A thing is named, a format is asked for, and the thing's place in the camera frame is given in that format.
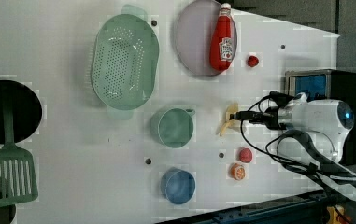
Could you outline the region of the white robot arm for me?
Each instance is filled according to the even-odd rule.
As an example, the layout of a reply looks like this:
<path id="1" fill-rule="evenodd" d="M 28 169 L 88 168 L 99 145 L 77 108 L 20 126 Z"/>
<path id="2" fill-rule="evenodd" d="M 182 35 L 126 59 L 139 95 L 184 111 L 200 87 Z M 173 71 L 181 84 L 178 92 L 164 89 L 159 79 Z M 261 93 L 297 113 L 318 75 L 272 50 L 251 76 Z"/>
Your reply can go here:
<path id="1" fill-rule="evenodd" d="M 285 169 L 356 202 L 356 173 L 339 163 L 355 124 L 349 105 L 334 99 L 308 101 L 303 92 L 290 96 L 272 91 L 262 100 L 275 104 L 265 110 L 231 112 L 226 119 L 280 131 L 281 135 L 270 142 L 277 148 L 270 151 L 264 147 L 263 154 Z"/>

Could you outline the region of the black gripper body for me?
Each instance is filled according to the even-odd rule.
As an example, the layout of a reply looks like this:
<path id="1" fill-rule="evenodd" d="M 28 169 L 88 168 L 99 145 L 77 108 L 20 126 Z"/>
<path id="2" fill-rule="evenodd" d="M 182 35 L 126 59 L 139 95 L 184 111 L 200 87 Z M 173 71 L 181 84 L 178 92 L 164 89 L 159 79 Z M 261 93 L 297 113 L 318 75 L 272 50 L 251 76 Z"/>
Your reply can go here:
<path id="1" fill-rule="evenodd" d="M 245 120 L 252 124 L 265 125 L 270 130 L 278 130 L 278 108 L 268 107 L 264 112 L 250 111 L 245 115 Z"/>

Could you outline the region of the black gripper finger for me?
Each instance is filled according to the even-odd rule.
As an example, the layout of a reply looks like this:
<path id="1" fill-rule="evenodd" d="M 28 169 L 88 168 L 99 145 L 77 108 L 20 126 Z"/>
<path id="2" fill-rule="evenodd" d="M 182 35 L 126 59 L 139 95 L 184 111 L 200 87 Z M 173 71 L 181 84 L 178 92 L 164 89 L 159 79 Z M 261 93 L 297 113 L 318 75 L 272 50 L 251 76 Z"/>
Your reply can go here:
<path id="1" fill-rule="evenodd" d="M 234 114 L 231 114 L 229 117 L 229 120 L 244 120 L 244 114 L 241 112 L 237 112 Z"/>

